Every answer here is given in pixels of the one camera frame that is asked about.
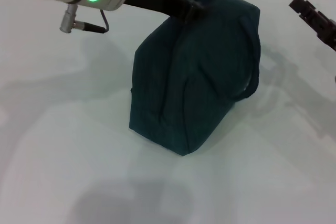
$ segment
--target cable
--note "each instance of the cable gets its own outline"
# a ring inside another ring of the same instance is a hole
[[[100,13],[101,13],[101,16],[103,17],[103,20],[105,22],[105,26],[106,26],[105,33],[107,33],[110,30],[109,22],[106,19],[104,11],[100,10]]]

